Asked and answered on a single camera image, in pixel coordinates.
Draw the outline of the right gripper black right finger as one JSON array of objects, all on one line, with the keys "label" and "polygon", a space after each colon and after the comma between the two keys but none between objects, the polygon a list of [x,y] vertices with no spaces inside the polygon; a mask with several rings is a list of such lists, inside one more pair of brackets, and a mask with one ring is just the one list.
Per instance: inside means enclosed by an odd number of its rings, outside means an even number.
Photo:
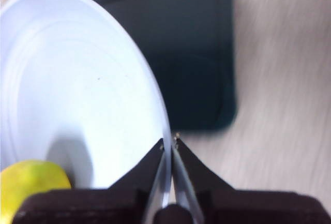
[{"label": "right gripper black right finger", "polygon": [[174,137],[172,156],[176,199],[196,223],[326,223],[326,210],[314,197],[232,187],[179,135]]}]

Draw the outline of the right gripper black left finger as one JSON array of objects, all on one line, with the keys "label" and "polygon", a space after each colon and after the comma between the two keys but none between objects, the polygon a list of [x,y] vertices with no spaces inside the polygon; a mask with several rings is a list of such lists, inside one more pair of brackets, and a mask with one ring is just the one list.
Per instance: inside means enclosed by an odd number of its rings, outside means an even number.
[{"label": "right gripper black left finger", "polygon": [[13,223],[139,223],[163,155],[159,140],[128,173],[106,189],[62,189],[23,201]]}]

